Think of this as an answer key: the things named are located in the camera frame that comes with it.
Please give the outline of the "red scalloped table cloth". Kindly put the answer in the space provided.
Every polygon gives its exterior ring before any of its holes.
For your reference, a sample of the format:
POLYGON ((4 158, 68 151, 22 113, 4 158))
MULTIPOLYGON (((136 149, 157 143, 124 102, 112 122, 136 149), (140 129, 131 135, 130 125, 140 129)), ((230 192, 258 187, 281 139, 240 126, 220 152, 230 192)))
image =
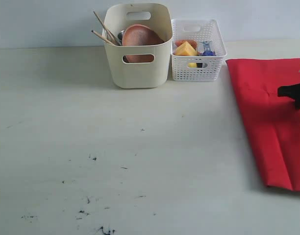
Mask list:
POLYGON ((300 83, 300 59, 228 59, 236 102, 258 172, 268 187, 300 191, 300 110, 279 97, 300 83))

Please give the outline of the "blue white milk carton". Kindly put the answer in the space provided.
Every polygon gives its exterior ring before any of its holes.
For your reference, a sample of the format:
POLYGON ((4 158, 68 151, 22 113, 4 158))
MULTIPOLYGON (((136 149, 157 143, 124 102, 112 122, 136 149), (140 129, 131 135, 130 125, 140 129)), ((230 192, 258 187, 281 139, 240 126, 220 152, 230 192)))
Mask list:
POLYGON ((216 56, 212 41, 200 41, 197 43, 198 56, 216 56))

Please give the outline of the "yellow lemon with sticker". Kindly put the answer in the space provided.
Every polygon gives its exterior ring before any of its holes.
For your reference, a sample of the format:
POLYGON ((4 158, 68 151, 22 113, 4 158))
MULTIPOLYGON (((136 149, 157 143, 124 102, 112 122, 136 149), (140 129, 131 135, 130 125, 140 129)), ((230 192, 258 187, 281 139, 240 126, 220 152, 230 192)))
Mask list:
POLYGON ((197 67, 197 63, 188 63, 187 66, 189 68, 196 68, 197 67))

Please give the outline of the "fried chicken nugget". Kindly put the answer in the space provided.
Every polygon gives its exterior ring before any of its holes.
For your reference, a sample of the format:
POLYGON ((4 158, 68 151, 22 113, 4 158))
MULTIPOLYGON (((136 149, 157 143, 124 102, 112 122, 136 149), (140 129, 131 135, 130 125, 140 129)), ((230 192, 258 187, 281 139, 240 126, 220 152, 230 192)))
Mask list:
POLYGON ((194 40, 177 40, 175 41, 175 45, 179 47, 185 42, 188 42, 194 49, 197 49, 197 42, 194 40))

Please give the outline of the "yellow cheese wedge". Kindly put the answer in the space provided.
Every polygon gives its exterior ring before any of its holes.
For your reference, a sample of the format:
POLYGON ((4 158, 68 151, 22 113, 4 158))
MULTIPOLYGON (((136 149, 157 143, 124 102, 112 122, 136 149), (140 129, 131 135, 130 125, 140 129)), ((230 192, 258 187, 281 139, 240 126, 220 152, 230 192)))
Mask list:
POLYGON ((175 56, 198 56, 197 49, 194 49, 188 42, 183 43, 174 51, 175 56))

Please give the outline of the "round wooden plate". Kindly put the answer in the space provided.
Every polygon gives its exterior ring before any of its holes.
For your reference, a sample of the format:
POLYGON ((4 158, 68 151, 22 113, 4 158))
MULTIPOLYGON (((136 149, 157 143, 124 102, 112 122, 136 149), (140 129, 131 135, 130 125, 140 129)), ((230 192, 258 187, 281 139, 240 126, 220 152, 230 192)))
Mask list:
MULTIPOLYGON (((128 27, 122 38, 123 46, 152 46, 164 43, 159 35, 142 24, 134 24, 128 27)), ((126 55, 126 61, 129 63, 150 63, 154 60, 152 54, 144 55, 126 55)))

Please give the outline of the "stainless steel cup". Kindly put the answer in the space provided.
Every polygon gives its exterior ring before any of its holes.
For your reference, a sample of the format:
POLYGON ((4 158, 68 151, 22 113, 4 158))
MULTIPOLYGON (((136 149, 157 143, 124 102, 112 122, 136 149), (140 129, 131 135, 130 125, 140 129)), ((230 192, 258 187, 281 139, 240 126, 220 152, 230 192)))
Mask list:
POLYGON ((125 30, 122 30, 122 31, 120 31, 119 34, 118 34, 118 39, 119 39, 119 42, 120 42, 120 43, 121 43, 122 40, 123 40, 124 33, 125 33, 125 30))

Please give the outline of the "wooden chopstick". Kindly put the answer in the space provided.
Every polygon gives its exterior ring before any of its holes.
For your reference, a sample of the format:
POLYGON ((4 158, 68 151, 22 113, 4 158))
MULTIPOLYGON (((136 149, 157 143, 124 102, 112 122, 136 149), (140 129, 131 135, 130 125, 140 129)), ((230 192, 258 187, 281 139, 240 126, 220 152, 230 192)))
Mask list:
POLYGON ((99 33, 97 33, 96 31, 94 30, 91 30, 91 32, 96 35, 97 37, 99 37, 100 39, 102 39, 104 42, 110 44, 110 45, 116 45, 115 43, 113 43, 112 41, 108 40, 107 38, 103 37, 102 35, 100 35, 99 33))
POLYGON ((102 21, 102 19, 100 18, 100 16, 93 11, 94 15, 96 16, 97 20, 99 21, 99 23, 101 24, 104 33, 105 33, 105 38, 107 38, 108 40, 112 41, 113 43, 116 44, 116 46, 120 46, 121 43, 119 42, 119 40, 115 37, 115 35, 108 29, 108 27, 104 24, 104 22, 102 21))

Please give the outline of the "white perforated plastic basket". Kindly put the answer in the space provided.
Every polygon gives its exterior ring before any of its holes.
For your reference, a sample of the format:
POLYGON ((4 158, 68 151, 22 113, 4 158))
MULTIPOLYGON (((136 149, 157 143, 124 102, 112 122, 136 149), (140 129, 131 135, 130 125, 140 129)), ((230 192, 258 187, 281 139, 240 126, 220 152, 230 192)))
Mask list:
POLYGON ((214 19, 173 19, 171 49, 172 78, 175 81, 206 82, 218 78, 227 55, 218 22, 214 19), (216 56, 175 56, 177 40, 212 41, 216 56), (188 63, 197 63, 189 68, 188 63))

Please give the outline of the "cream plastic storage bin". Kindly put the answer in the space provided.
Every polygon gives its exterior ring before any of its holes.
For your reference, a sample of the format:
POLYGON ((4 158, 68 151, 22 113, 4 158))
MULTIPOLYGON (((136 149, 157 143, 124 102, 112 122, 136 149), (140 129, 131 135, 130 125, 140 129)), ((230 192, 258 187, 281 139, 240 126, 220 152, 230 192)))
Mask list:
POLYGON ((152 29, 164 41, 153 46, 104 44, 113 82, 125 89, 155 88, 168 77, 173 31, 169 10, 159 3, 126 3, 110 7, 104 24, 117 36, 133 24, 152 29))

